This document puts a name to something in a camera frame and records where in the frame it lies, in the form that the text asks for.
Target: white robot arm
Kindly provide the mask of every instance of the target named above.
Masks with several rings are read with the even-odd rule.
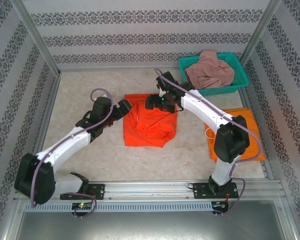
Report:
[[[84,176],[72,172],[67,176],[55,176],[59,167],[69,159],[75,152],[87,146],[103,133],[103,129],[112,126],[113,123],[131,110],[127,100],[118,102],[119,107],[113,106],[110,116],[100,125],[93,127],[105,118],[110,112],[111,101],[109,98],[98,97],[91,111],[75,124],[72,131],[48,149],[32,155],[27,153],[20,161],[19,169],[15,178],[14,188],[30,197],[32,181],[39,162],[48,154],[43,164],[38,169],[35,181],[34,200],[38,204],[46,203],[52,196],[65,193],[86,194],[89,180]]]
[[[170,81],[177,83],[169,72],[166,72],[163,75]],[[231,170],[250,144],[248,134],[232,124],[229,124],[227,120],[220,117],[220,113],[222,116],[233,119],[237,123],[247,127],[245,119],[243,117],[234,118],[232,115],[213,106],[188,82],[184,82],[180,86],[185,88],[191,94],[196,95],[203,101],[209,103],[219,114],[190,94],[184,93],[163,82],[160,77],[156,80],[158,82],[157,86],[160,89],[160,93],[152,94],[146,99],[145,107],[147,109],[156,107],[163,111],[174,113],[175,104],[177,104],[180,108],[187,109],[198,116],[204,123],[209,125],[216,134],[214,150],[218,159],[214,172],[209,178],[209,189],[215,195],[218,195],[218,193],[226,189],[231,182]],[[72,131],[63,139],[36,155],[28,153],[23,156],[14,184],[15,189],[29,197],[34,171],[38,162],[40,162],[54,146],[63,142],[44,160],[44,163],[39,168],[35,182],[34,200],[38,204],[44,204],[52,196],[60,194],[77,192],[86,194],[85,189],[87,189],[86,187],[89,181],[85,177],[75,172],[72,172],[67,176],[56,177],[55,173],[75,152],[87,146],[95,138],[100,136],[103,132],[103,128],[111,126],[114,121],[128,114],[131,109],[130,103],[126,100],[122,100],[118,103],[120,107],[114,106],[111,116],[102,125],[92,128],[89,131],[82,131],[83,129],[100,122],[109,113],[110,103],[108,98],[98,97],[94,102],[92,111],[88,111],[83,118],[77,122]],[[64,139],[69,136],[72,136],[72,138],[64,141]]]
[[[183,82],[179,85],[170,72],[161,73],[161,75],[188,93],[174,87],[159,76],[156,79],[157,87],[160,89],[159,95],[149,96],[146,100],[146,108],[153,109],[156,107],[174,113],[175,105],[178,105],[180,108],[195,114],[212,129],[216,135],[214,151],[217,155],[217,161],[209,178],[209,189],[217,196],[231,183],[234,165],[250,145],[248,133],[226,119],[247,128],[246,120],[242,116],[233,117],[220,110],[205,99],[198,90],[195,90],[189,82]]]

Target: floor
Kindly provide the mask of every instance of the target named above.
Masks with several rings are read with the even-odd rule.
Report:
[[[168,70],[180,82],[180,71]],[[92,109],[90,93],[93,89],[107,89],[117,103],[124,94],[157,93],[156,77],[153,69],[63,73],[44,149],[68,134]],[[208,96],[207,99],[221,109],[242,107],[238,92]],[[69,158],[57,174],[75,171],[90,181],[194,180],[208,179],[214,167],[203,122],[185,110],[178,113],[175,138],[163,148],[126,147],[121,119]],[[233,176],[264,178],[264,173],[260,162],[253,161],[239,164]]]

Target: orange cloth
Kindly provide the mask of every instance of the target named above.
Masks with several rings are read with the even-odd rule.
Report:
[[[129,147],[160,147],[173,139],[177,129],[177,113],[145,108],[149,94],[126,94],[124,99],[132,105],[123,118],[123,136]]]
[[[229,109],[229,110],[224,110],[224,111],[231,114],[231,115],[233,115],[234,117],[237,117],[238,115],[241,115],[242,117],[244,117],[245,121],[246,121],[247,128],[251,132],[253,132],[259,139],[261,139],[260,134],[259,134],[259,129],[258,129],[258,126],[256,124],[254,115],[253,115],[253,113],[250,109],[247,109],[247,108],[244,107],[244,108]],[[217,161],[217,155],[216,155],[215,150],[214,150],[216,135],[211,130],[211,128],[206,131],[206,135],[208,136],[208,138],[213,138],[213,139],[207,139],[207,141],[208,141],[208,145],[209,145],[209,149],[210,149],[211,158],[216,162]],[[254,137],[252,137],[250,134],[249,134],[249,140],[250,140],[250,146],[245,150],[244,154],[241,156],[241,158],[240,158],[241,160],[254,157],[258,153],[258,150],[259,150],[258,143],[254,139]],[[256,161],[266,160],[266,157],[265,157],[263,151],[262,151],[261,155],[255,160]]]

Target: laundry basket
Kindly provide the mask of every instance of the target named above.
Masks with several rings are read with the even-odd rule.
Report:
[[[238,89],[245,87],[249,84],[249,80],[247,78],[247,75],[243,67],[241,66],[239,60],[233,53],[231,52],[218,53],[217,57],[218,59],[225,61],[227,64],[229,64],[230,67],[233,68],[234,80],[230,86],[222,86],[218,88],[206,88],[206,89],[198,90],[202,96],[233,93]],[[185,75],[185,69],[197,63],[199,61],[199,58],[200,56],[188,56],[179,59],[179,67],[184,82],[187,81]]]

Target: damask wall pattern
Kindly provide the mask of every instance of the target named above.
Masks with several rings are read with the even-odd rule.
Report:
[[[300,1],[280,3],[245,69],[267,158],[300,232]]]
[[[0,0],[0,230],[21,156],[33,152],[55,76],[8,0]]]
[[[181,56],[205,49],[242,53],[268,2],[110,0],[97,5],[91,0],[26,0],[24,4],[58,67],[73,70],[177,67]]]

